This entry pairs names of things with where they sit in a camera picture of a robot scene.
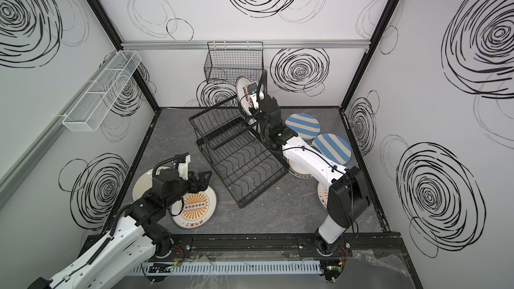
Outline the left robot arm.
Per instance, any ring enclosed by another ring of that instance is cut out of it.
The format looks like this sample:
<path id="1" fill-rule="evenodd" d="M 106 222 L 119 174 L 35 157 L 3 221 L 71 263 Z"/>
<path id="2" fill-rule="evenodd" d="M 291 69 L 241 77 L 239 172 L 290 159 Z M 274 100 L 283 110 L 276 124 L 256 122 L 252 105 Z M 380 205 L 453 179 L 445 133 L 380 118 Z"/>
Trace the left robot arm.
<path id="1" fill-rule="evenodd" d="M 110 230 L 84 254 L 49 280 L 39 277 L 31 288 L 112 288 L 134 267 L 154 255 L 164 258 L 176 249 L 159 221 L 188 194 L 206 191 L 211 171 L 189 169 L 189 153 L 166 159 L 151 171 L 151 187 L 117 212 Z"/>

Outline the white plate red characters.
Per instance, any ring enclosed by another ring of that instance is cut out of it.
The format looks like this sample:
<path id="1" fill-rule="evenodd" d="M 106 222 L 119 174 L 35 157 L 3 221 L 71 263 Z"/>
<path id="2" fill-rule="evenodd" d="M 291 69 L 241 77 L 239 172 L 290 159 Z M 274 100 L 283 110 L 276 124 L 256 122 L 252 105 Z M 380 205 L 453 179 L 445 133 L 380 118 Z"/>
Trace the white plate red characters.
<path id="1" fill-rule="evenodd" d="M 253 109 L 249 108 L 249 104 L 245 100 L 245 93 L 246 93 L 246 85 L 250 84 L 251 81 L 249 78 L 240 76 L 237 78 L 236 81 L 236 93 L 238 97 L 238 106 L 239 109 L 242 111 L 242 114 L 245 116 L 249 116 L 250 118 L 253 118 L 258 115 L 259 109 Z"/>

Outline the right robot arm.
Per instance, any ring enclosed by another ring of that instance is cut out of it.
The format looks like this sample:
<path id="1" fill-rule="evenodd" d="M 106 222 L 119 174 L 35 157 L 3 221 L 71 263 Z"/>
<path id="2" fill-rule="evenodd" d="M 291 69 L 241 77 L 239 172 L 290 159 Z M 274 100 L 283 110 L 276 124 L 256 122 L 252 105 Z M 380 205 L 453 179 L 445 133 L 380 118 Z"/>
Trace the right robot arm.
<path id="1" fill-rule="evenodd" d="M 372 204 L 368 182 L 358 167 L 344 167 L 326 158 L 308 145 L 281 116 L 277 99 L 267 90 L 267 71 L 263 71 L 256 89 L 260 141 L 266 148 L 291 163 L 298 164 L 327 191 L 327 217 L 315 232 L 314 244 L 323 256 L 337 250 L 337 242 L 357 218 Z"/>

